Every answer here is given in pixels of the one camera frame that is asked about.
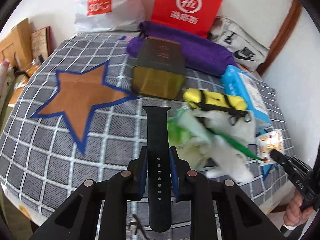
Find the right hand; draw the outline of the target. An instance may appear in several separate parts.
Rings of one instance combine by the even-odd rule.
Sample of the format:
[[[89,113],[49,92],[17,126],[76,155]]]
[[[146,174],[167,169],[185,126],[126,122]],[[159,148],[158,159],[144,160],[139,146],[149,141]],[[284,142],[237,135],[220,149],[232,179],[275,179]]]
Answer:
[[[307,222],[308,218],[314,213],[312,207],[308,207],[303,212],[300,207],[303,203],[302,195],[296,191],[294,197],[289,202],[284,214],[284,224],[287,226],[299,226]]]

